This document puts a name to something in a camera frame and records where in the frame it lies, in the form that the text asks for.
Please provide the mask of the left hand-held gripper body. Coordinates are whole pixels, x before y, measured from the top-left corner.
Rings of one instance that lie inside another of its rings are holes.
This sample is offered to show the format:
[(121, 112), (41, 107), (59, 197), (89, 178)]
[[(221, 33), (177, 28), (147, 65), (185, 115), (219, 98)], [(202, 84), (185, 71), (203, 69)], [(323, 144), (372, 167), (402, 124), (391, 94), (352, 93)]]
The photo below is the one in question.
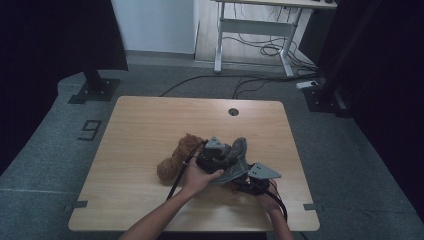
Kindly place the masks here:
[(196, 164), (207, 173), (226, 169), (230, 166), (230, 161), (227, 160), (230, 151), (230, 145), (222, 143), (217, 137), (212, 136), (197, 156)]

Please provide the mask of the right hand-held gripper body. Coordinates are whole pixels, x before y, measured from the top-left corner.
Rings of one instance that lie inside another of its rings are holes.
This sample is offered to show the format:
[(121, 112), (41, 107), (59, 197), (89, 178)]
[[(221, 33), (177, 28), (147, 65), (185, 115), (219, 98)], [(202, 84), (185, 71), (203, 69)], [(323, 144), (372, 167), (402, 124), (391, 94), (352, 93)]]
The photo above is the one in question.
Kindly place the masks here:
[(245, 182), (244, 193), (258, 196), (267, 192), (270, 185), (270, 179), (281, 177), (282, 175), (277, 171), (257, 162), (250, 165), (249, 171), (237, 180)]

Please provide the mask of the brown plush teddy bear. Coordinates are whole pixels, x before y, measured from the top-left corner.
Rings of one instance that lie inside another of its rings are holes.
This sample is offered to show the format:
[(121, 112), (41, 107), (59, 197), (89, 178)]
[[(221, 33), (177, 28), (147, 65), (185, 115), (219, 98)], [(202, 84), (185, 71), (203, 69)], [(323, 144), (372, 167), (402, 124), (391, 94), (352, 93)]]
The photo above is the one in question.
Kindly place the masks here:
[(168, 198), (173, 196), (190, 160), (196, 152), (198, 152), (198, 155), (200, 154), (207, 141), (207, 139), (186, 134), (185, 137), (179, 140), (172, 156), (157, 165), (157, 175), (161, 182), (163, 184), (172, 184)]

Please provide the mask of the person's right hand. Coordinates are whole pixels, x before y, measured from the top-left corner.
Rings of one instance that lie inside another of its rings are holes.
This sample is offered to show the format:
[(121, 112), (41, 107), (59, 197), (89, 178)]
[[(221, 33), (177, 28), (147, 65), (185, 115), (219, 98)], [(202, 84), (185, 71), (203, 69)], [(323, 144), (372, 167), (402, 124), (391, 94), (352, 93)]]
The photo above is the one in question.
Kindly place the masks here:
[[(268, 191), (272, 193), (274, 196), (277, 195), (277, 183), (275, 180), (273, 179), (270, 180), (270, 186), (268, 188)], [(271, 196), (267, 194), (258, 195), (257, 200), (259, 201), (260, 205), (264, 208), (265, 212), (268, 213), (269, 215), (281, 212), (279, 203)]]

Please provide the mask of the person's left hand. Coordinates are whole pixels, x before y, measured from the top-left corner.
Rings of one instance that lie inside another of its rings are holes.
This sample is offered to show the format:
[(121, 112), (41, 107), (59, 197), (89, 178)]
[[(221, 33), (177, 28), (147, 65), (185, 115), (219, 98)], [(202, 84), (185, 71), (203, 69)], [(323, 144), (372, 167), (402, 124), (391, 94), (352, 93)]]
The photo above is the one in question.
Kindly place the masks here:
[(180, 193), (185, 197), (193, 198), (203, 191), (211, 181), (221, 177), (223, 173), (224, 171), (219, 169), (209, 174), (203, 171), (195, 160), (191, 160), (184, 172), (183, 185)]

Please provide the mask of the white power strip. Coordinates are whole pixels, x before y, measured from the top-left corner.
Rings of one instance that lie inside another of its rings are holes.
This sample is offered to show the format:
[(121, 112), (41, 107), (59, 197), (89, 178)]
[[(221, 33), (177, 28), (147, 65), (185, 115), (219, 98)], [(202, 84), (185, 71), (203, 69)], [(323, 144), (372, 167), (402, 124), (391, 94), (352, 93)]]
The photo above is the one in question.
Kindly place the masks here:
[(304, 88), (316, 87), (318, 85), (319, 83), (317, 81), (304, 81), (297, 83), (296, 88), (300, 90)]

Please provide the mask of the black stand with long base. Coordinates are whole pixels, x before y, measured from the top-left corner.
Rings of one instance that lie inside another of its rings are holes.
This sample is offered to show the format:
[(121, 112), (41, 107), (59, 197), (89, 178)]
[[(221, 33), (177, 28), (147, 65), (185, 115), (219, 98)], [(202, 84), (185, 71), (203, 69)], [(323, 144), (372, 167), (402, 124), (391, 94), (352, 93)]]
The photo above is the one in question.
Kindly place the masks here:
[(342, 67), (349, 54), (348, 36), (349, 30), (345, 29), (342, 21), (334, 19), (318, 60), (318, 70), (325, 83), (302, 91), (311, 112), (332, 113), (340, 118), (351, 117), (345, 91), (341, 87)]

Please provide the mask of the black stand with square base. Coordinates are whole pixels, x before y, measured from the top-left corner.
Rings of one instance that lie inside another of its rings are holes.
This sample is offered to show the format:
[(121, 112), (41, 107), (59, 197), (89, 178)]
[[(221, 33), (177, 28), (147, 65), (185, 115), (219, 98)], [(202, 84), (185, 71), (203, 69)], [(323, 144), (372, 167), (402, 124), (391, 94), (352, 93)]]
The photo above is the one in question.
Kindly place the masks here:
[(86, 79), (80, 91), (73, 95), (69, 104), (85, 104), (87, 101), (109, 102), (119, 83), (119, 79), (102, 78), (96, 69), (88, 69), (83, 72)]

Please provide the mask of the dark curtain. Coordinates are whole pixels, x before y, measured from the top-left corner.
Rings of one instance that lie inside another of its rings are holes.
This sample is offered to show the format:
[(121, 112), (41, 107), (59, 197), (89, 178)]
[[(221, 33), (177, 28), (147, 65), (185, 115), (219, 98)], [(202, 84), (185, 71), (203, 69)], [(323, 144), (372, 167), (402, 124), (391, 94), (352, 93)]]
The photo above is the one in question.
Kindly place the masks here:
[(62, 79), (126, 68), (112, 0), (0, 0), (0, 175), (50, 110)]
[(424, 221), (424, 0), (335, 0), (318, 66)]

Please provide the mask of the white metal frame desk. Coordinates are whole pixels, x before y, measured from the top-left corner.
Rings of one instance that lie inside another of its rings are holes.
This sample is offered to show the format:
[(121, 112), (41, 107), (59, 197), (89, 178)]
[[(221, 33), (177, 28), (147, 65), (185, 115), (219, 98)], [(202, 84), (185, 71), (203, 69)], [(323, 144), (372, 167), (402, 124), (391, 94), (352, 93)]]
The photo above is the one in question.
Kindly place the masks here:
[[(302, 11), (304, 9), (329, 9), (335, 10), (337, 3), (334, 0), (213, 0), (220, 4), (218, 18), (218, 37), (215, 49), (214, 72), (222, 71), (222, 41), (224, 33), (253, 34), (263, 36), (284, 37), (283, 50), (279, 53), (284, 71), (288, 77), (293, 77), (294, 73), (290, 65), (288, 52), (296, 33)], [(227, 4), (248, 4), (279, 7), (294, 7), (297, 15), (289, 23), (269, 22), (257, 20), (242, 20), (225, 17), (225, 6)]]

